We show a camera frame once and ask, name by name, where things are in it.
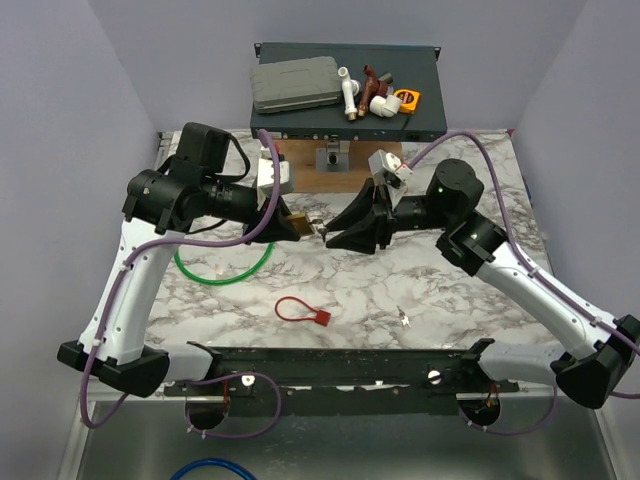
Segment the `brass padlock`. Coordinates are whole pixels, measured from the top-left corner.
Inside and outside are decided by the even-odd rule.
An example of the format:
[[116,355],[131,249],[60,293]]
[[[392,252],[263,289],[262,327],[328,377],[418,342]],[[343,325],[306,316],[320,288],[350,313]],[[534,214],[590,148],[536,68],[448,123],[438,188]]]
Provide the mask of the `brass padlock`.
[[315,234],[313,223],[304,212],[288,215],[285,220],[301,237]]

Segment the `small silver key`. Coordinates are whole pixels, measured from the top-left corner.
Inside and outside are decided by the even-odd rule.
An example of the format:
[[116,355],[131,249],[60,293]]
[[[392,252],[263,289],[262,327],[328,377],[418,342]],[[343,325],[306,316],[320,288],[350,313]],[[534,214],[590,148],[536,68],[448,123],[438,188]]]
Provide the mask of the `small silver key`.
[[401,322],[401,325],[405,328],[410,328],[411,323],[406,312],[400,306],[397,307],[397,310],[398,310],[398,317]]

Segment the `white pvc elbow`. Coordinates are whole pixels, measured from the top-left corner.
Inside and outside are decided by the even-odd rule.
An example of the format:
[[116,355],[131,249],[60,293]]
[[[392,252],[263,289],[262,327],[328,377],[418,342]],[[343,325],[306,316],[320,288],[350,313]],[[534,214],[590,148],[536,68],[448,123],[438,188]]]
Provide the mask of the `white pvc elbow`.
[[401,106],[402,100],[395,95],[376,95],[369,104],[369,111],[381,118],[391,118],[398,114]]

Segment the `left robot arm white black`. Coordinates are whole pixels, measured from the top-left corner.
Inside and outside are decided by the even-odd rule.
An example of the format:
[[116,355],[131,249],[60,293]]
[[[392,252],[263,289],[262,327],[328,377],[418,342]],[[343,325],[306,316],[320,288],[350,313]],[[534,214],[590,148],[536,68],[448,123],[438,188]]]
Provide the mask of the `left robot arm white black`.
[[229,248],[297,242],[281,195],[286,165],[270,132],[257,137],[269,150],[259,166],[266,186],[247,187],[222,171],[233,137],[190,122],[160,170],[131,179],[123,206],[119,248],[105,290],[84,332],[61,344],[59,362],[81,372],[80,392],[97,379],[125,395],[148,397],[167,381],[187,380],[201,395],[222,380],[213,353],[184,343],[155,349],[145,343],[152,306],[180,246]]

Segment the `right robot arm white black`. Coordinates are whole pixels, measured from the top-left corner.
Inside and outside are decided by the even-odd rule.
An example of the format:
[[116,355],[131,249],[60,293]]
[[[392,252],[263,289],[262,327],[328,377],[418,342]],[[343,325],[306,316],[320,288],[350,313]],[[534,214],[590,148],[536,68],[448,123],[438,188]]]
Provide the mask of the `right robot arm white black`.
[[441,231],[436,247],[450,264],[507,295],[556,340],[547,346],[478,341],[460,367],[462,384],[474,392],[494,381],[545,384],[583,407],[601,408],[636,356],[638,319],[595,307],[512,244],[503,228],[477,211],[484,185],[465,161],[441,161],[422,195],[398,198],[399,187],[388,171],[379,181],[366,179],[327,224],[333,236],[326,246],[372,254],[397,232]]

